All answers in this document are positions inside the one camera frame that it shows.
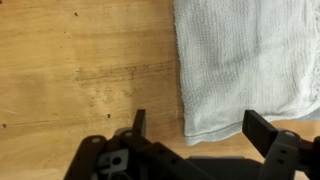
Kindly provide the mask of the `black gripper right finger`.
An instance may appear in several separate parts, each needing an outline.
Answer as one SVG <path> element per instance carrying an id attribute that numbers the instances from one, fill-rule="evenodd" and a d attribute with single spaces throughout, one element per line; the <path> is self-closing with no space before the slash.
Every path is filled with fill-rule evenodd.
<path id="1" fill-rule="evenodd" d="M 265 158 L 258 180 L 294 180 L 296 171 L 309 180 L 320 180 L 320 136 L 304 140 L 275 128 L 254 110 L 245 111 L 242 132 Z"/>

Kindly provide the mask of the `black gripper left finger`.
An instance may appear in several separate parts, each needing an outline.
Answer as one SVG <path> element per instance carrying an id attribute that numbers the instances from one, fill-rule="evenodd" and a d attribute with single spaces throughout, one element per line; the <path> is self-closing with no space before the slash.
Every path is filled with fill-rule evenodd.
<path id="1" fill-rule="evenodd" d="M 136 111 L 133 125 L 107 140 L 88 136 L 80 143 L 63 180 L 173 180 L 160 162 L 158 151 L 146 154 L 152 143 L 145 138 L 146 111 Z"/>

